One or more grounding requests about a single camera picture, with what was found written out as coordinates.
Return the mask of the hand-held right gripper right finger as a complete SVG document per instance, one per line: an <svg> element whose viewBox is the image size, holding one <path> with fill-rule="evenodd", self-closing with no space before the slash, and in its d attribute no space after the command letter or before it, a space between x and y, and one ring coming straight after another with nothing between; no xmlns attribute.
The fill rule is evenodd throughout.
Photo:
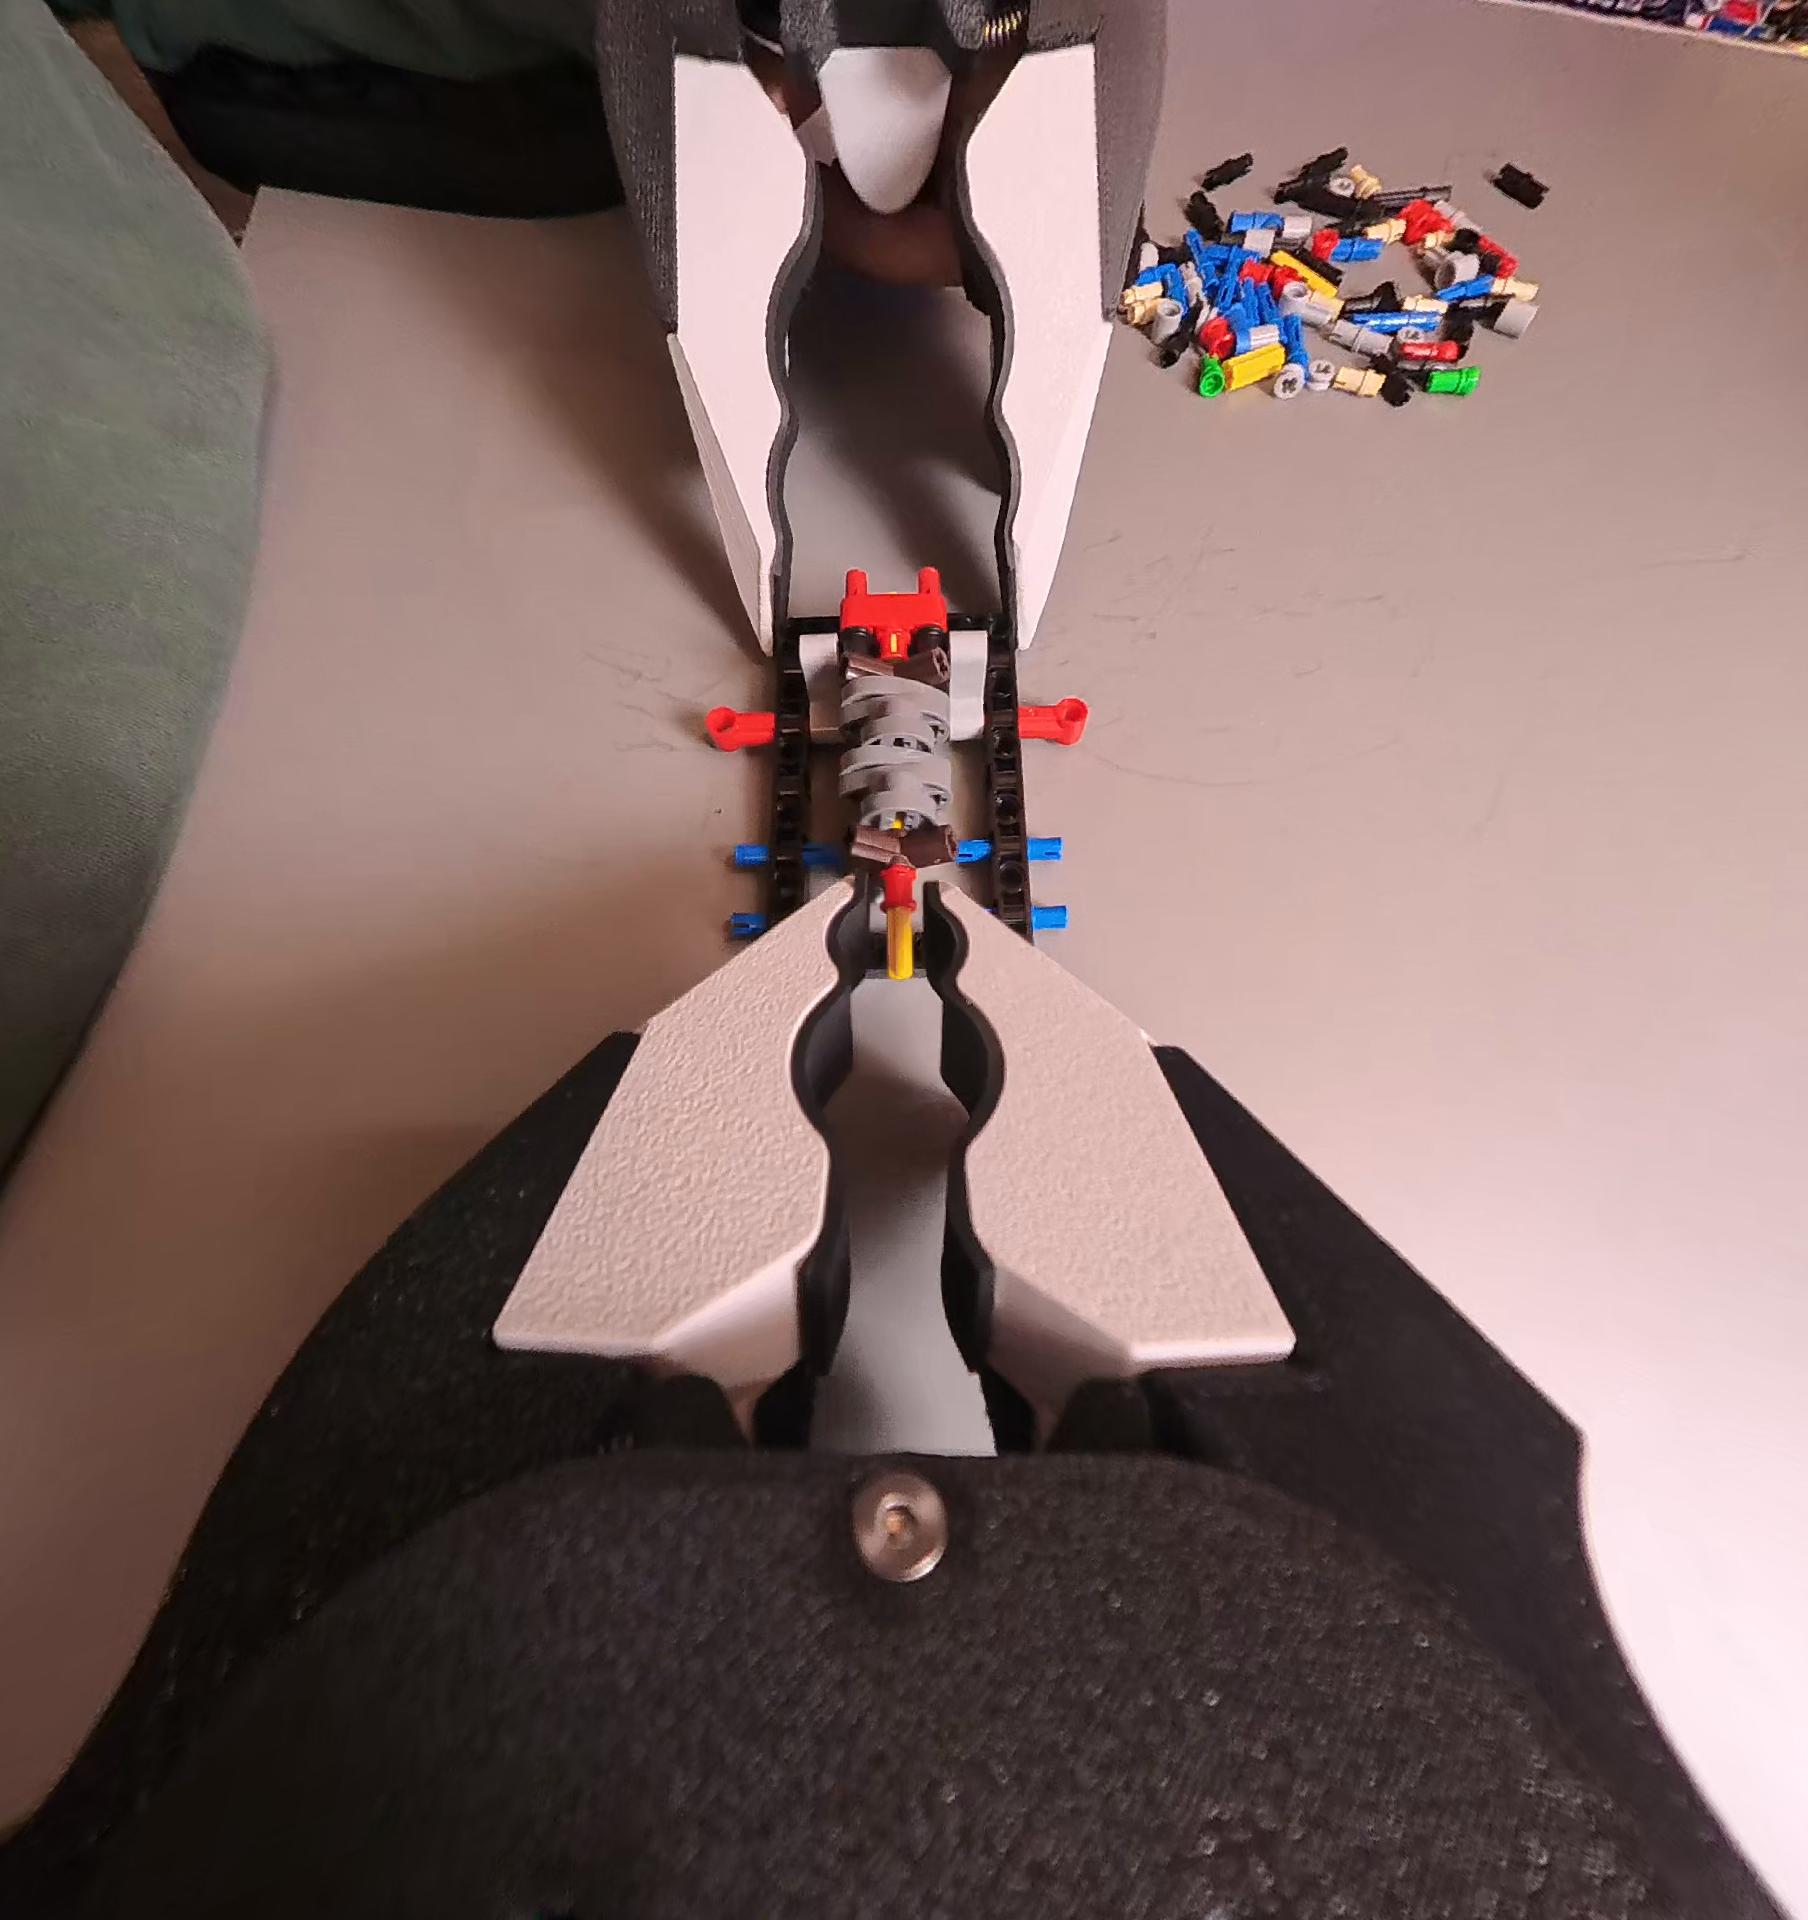
<svg viewBox="0 0 1808 1920"><path fill-rule="evenodd" d="M1087 1383L1284 1362L1294 1328L1142 1028L958 888L926 896L964 1107L939 1262L1001 1447Z"/></svg>

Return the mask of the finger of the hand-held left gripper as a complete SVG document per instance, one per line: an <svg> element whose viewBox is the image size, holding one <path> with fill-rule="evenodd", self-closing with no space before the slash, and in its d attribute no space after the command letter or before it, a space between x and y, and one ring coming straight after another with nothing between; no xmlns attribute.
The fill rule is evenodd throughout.
<svg viewBox="0 0 1808 1920"><path fill-rule="evenodd" d="M677 322L671 356L731 579L773 651L773 312L813 222L813 163L744 62L675 56Z"/></svg>
<svg viewBox="0 0 1808 1920"><path fill-rule="evenodd" d="M1095 46L1013 65L964 143L962 222L1001 322L987 420L1011 459L999 528L1008 621L1036 634L1111 341Z"/></svg>

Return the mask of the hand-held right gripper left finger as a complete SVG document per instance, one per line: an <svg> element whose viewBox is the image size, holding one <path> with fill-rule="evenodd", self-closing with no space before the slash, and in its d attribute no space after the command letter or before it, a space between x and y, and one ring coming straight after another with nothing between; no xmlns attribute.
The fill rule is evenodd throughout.
<svg viewBox="0 0 1808 1920"><path fill-rule="evenodd" d="M837 880L644 1027L519 1280L500 1349L715 1383L808 1443L844 1336L844 1180L823 1111L853 1053L865 888Z"/></svg>

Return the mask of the pile of small lego pieces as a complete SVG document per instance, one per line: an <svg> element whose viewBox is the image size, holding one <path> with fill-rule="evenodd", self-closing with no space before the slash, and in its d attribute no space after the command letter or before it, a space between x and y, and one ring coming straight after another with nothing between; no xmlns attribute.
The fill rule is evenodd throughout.
<svg viewBox="0 0 1808 1920"><path fill-rule="evenodd" d="M1463 399L1482 385L1482 341L1535 322L1537 283L1451 181L1391 185L1338 146L1249 204L1254 169L1226 157L1175 231L1138 227L1120 290L1120 322L1201 398Z"/></svg>

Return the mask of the black lego frame assembly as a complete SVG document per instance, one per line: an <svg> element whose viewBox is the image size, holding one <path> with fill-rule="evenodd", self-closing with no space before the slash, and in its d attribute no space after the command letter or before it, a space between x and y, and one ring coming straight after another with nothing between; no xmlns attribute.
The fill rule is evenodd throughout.
<svg viewBox="0 0 1808 1920"><path fill-rule="evenodd" d="M772 822L731 866L764 878L761 911L726 924L744 945L797 915L825 878L869 876L883 928L883 866L902 851L924 875L976 872L987 913L1031 940L1069 924L1033 900L1033 870L1057 866L1059 837L1027 822L1026 748L1073 748L1080 697L1029 705L1005 621L956 609L938 569L883 589L844 574L832 614L789 617L773 645L773 701L710 709L704 733L726 753L772 759Z"/></svg>

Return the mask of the person's left hand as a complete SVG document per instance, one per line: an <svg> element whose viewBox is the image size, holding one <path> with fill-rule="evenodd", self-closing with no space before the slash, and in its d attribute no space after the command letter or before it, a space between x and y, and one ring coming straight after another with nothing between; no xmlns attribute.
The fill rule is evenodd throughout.
<svg viewBox="0 0 1808 1920"><path fill-rule="evenodd" d="M847 272L889 285L950 288L964 282L956 233L933 181L911 204L877 213L842 169L825 169L821 256Z"/></svg>

